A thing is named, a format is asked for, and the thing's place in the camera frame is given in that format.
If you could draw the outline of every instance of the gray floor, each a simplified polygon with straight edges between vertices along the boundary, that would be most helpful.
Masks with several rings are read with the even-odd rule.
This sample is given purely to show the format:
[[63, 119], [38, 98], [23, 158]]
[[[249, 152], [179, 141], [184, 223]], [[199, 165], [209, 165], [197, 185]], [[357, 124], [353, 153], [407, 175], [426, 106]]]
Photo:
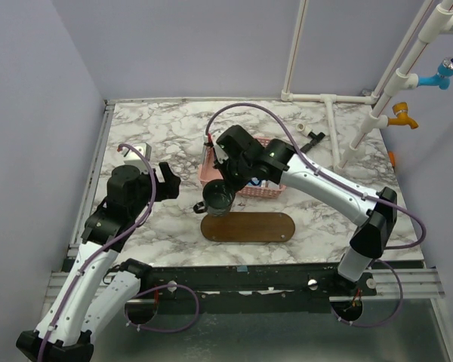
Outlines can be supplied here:
[[[366, 303], [363, 321], [388, 315], [395, 302]], [[158, 316], [155, 327], [179, 326], [189, 316]], [[162, 335], [125, 327], [118, 314], [96, 343], [93, 362], [144, 361], [448, 361], [429, 300], [407, 301], [391, 324], [359, 329], [331, 314], [216, 314], [190, 330]]]

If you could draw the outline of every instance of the black handle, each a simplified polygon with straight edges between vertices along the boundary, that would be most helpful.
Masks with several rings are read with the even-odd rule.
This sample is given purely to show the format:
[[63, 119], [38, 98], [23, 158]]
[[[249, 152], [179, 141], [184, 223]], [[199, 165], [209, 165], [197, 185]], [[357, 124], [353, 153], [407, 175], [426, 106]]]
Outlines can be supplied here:
[[160, 183], [156, 178], [156, 201], [163, 201], [167, 198], [177, 198], [180, 194], [180, 177], [174, 175], [171, 168], [169, 168], [168, 162], [159, 162], [159, 169], [161, 170], [165, 181]]
[[193, 206], [193, 211], [195, 213], [204, 213], [204, 212], [206, 212], [205, 202], [204, 201], [200, 201], [198, 204], [195, 204], [195, 206]]

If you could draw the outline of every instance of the water tap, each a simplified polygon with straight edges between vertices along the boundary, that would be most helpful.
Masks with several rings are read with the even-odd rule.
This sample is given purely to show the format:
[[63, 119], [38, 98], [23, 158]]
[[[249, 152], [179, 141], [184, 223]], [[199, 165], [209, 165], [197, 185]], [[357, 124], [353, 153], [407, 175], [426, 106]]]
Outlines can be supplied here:
[[388, 126], [406, 126], [412, 130], [418, 128], [418, 123], [408, 116], [408, 104], [406, 102], [397, 103], [393, 106], [393, 112], [396, 118], [388, 118]]
[[453, 75], [453, 58], [443, 59], [438, 67], [438, 72], [433, 77], [419, 78], [418, 87], [421, 85], [435, 85], [439, 89], [448, 89], [450, 77]]

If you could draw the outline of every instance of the oval wooden board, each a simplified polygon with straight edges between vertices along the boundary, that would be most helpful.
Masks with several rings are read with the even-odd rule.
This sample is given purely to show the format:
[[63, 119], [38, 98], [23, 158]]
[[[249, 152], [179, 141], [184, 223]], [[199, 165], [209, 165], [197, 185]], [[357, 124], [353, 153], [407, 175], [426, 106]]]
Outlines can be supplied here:
[[284, 243], [294, 235], [295, 223], [286, 213], [229, 213], [205, 216], [201, 230], [211, 241]]

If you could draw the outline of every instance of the screw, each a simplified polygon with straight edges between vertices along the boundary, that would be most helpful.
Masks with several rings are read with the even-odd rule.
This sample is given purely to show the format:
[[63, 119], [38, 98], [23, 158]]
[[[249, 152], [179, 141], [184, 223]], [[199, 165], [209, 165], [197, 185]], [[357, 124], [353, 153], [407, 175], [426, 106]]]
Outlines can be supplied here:
[[365, 281], [365, 285], [367, 285], [369, 289], [375, 289], [376, 281], [373, 278], [369, 278], [367, 281]]
[[319, 287], [319, 284], [317, 283], [317, 280], [310, 279], [307, 282], [307, 286], [309, 287], [310, 290], [317, 290], [317, 288]]

